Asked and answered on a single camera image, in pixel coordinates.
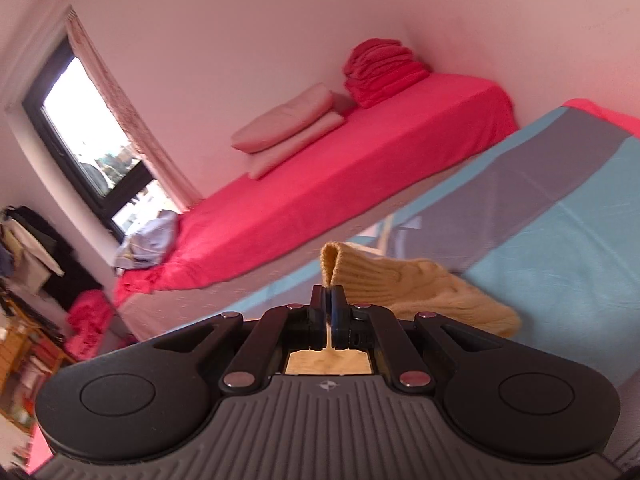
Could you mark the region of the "yellow cable knit sweater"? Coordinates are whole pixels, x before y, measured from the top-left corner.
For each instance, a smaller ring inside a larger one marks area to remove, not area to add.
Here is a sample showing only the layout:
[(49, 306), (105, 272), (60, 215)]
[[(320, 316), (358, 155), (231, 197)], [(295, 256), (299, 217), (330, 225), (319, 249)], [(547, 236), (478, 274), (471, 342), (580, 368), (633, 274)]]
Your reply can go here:
[(503, 338), (522, 321), (515, 310), (428, 259), (375, 257), (346, 243), (326, 243), (320, 252), (322, 284), (341, 286), (350, 304), (375, 304), (411, 321), (432, 311)]

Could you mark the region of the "crumpled blue grey clothes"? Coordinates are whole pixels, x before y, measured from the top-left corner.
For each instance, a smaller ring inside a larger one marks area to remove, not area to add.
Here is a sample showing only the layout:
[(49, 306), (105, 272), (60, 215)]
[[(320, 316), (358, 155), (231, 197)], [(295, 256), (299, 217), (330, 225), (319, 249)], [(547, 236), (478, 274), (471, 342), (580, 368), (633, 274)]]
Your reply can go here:
[(113, 268), (131, 271), (159, 266), (175, 245), (179, 218), (175, 211), (161, 210), (154, 219), (127, 234), (115, 252)]

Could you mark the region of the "hanging clothes pile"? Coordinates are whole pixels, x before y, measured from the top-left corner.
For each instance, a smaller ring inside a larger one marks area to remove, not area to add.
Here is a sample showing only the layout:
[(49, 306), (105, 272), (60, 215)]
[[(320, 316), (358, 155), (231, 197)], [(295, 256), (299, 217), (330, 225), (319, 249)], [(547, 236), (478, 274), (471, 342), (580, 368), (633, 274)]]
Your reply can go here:
[(50, 278), (62, 278), (64, 271), (32, 232), (17, 219), (1, 214), (1, 278), (40, 296)]

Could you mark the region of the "lower pink pillow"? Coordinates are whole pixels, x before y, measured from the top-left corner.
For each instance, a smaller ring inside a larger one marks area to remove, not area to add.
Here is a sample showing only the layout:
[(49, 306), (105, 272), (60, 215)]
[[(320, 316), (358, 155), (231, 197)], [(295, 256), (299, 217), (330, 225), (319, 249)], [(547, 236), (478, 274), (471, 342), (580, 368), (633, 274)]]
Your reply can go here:
[(340, 128), (344, 122), (345, 117), (337, 112), (326, 113), (307, 128), (295, 133), (294, 136), (276, 144), (272, 148), (253, 154), (248, 162), (248, 176), (252, 180), (259, 180), (265, 177), (277, 166), (282, 165), (330, 132)]

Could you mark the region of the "pink pillow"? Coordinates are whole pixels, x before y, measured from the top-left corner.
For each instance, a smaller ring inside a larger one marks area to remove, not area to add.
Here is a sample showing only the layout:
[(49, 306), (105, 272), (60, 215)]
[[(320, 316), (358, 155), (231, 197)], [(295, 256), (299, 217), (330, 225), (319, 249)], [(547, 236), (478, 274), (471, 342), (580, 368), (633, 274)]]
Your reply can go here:
[(330, 132), (340, 128), (344, 122), (345, 117), (337, 112), (326, 113), (307, 128), (295, 133), (294, 136), (276, 144), (272, 148), (253, 154), (248, 162), (248, 176), (252, 180), (259, 180), (265, 177), (277, 166), (282, 165)]
[(245, 154), (265, 151), (300, 133), (333, 107), (333, 92), (325, 84), (314, 84), (233, 133), (231, 146)]

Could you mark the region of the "red bedsheet far bed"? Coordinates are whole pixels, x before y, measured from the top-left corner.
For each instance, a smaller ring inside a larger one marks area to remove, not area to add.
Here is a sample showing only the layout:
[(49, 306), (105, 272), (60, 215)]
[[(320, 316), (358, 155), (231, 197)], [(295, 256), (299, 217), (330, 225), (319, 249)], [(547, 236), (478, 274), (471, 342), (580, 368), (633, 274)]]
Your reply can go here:
[(159, 266), (117, 280), (137, 294), (203, 288), (263, 266), (518, 128), (498, 84), (434, 74), (366, 110), (260, 180), (242, 176), (183, 214)]

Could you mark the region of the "pink patterned curtain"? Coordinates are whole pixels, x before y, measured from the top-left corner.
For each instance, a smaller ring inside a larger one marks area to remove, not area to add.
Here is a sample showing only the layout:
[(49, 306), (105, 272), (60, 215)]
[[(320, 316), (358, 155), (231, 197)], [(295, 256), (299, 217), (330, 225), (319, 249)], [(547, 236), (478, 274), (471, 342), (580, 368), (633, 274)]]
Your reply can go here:
[(168, 151), (157, 141), (96, 50), (96, 46), (72, 6), (67, 10), (65, 28), (74, 55), (79, 58), (107, 108), (152, 176), (160, 182), (167, 195), (182, 211), (201, 203), (204, 200), (203, 195), (178, 168)]

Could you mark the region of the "upper pink pillow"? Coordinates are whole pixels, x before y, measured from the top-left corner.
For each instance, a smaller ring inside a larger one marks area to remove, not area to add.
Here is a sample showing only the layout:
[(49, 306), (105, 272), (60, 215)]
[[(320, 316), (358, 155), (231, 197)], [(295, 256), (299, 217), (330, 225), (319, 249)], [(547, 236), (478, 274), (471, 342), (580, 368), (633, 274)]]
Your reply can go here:
[(265, 151), (300, 133), (333, 107), (333, 92), (325, 84), (314, 84), (233, 133), (231, 146), (245, 154)]

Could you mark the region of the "blue grey striped bedsheet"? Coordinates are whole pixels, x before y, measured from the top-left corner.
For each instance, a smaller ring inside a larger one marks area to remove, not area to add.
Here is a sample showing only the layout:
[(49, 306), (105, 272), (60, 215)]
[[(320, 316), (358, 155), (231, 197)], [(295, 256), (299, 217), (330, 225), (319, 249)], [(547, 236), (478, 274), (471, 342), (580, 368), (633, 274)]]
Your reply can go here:
[(639, 367), (639, 140), (561, 107), (396, 211), (388, 254), (430, 259), (521, 318), (521, 344), (623, 385)]

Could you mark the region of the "red cloth on floor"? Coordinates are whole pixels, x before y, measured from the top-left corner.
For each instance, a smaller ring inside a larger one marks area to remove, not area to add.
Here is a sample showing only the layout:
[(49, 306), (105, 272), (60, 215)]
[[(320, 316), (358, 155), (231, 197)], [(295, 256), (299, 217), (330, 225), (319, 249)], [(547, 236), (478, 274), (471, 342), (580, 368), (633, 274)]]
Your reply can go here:
[(72, 336), (65, 341), (65, 351), (79, 362), (94, 358), (102, 346), (114, 313), (111, 301), (102, 290), (82, 292), (66, 316)]

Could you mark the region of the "folded red blanket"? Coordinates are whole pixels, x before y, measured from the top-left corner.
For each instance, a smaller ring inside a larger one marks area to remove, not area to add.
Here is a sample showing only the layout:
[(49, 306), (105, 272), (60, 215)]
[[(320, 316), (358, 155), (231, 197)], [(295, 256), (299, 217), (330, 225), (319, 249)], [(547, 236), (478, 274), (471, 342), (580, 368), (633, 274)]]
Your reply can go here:
[(399, 40), (371, 38), (352, 49), (343, 74), (356, 104), (371, 108), (424, 81), (432, 70)]

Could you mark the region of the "wooden shelf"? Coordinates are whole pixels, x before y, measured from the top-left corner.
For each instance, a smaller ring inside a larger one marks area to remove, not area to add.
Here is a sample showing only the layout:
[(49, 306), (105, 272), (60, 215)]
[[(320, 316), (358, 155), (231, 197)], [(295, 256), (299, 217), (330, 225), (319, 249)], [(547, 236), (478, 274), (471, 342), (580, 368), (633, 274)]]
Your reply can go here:
[(0, 360), (1, 415), (24, 434), (30, 434), (39, 390), (76, 360), (8, 298), (1, 305)]

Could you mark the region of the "black framed window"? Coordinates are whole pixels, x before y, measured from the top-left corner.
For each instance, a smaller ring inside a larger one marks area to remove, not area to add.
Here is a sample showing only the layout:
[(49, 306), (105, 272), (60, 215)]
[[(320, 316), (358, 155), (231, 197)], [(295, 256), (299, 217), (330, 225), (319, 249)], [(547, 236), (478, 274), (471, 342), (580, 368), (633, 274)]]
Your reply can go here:
[(36, 133), (93, 215), (116, 238), (179, 208), (151, 174), (63, 39), (22, 101)]

